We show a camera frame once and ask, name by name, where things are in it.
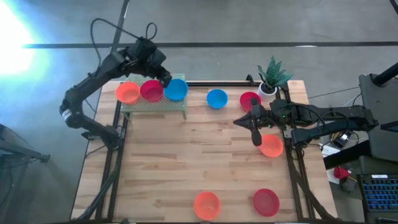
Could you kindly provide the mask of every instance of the green plant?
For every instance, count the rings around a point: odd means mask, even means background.
[[[272,91],[275,87],[287,83],[287,81],[292,78],[293,75],[285,74],[286,70],[279,71],[281,65],[282,61],[275,63],[274,56],[272,56],[269,62],[267,72],[264,72],[262,67],[257,65],[260,78],[264,83],[261,86],[262,91]]]

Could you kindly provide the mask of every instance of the white pot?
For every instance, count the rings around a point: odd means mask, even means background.
[[[261,85],[262,85],[262,84],[264,84],[264,83],[261,83],[261,84],[259,85],[259,89],[257,90],[257,94],[261,97],[262,100],[266,100],[268,97],[274,96],[274,95],[275,95],[276,90],[278,89],[278,87],[275,87],[275,91],[274,91],[273,93],[264,93],[264,92],[261,90]]]

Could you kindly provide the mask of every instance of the keyboard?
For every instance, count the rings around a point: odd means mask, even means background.
[[[398,174],[358,175],[363,207],[369,212],[398,212]]]

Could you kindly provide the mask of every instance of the potted plant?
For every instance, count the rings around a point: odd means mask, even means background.
[[[292,78],[293,75],[285,74],[286,70],[279,71],[281,65],[282,62],[275,64],[275,58],[272,56],[267,72],[264,72],[260,65],[257,66],[262,80],[257,94],[261,98],[274,95],[278,86],[287,83]]]

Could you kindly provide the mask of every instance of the red object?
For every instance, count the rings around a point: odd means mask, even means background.
[[[342,179],[344,177],[349,177],[349,172],[341,167],[336,167],[333,174],[337,179]]]
[[[155,103],[163,97],[163,87],[157,80],[148,80],[142,84],[140,94],[143,99]]]
[[[274,134],[264,134],[261,136],[261,145],[258,148],[268,157],[277,157],[282,154],[284,144],[280,138]]]
[[[193,209],[202,220],[214,220],[220,214],[220,200],[212,192],[202,192],[195,198]]]
[[[245,92],[241,95],[241,107],[243,109],[243,111],[248,112],[249,110],[251,110],[252,108],[252,104],[251,104],[251,99],[255,98],[259,104],[261,104],[261,98],[259,95],[257,95],[257,93],[253,93],[253,92]]]
[[[139,86],[134,82],[124,82],[115,91],[116,98],[125,104],[134,104],[139,98]]]
[[[254,208],[265,217],[272,217],[279,211],[279,198],[269,189],[260,189],[254,194]]]

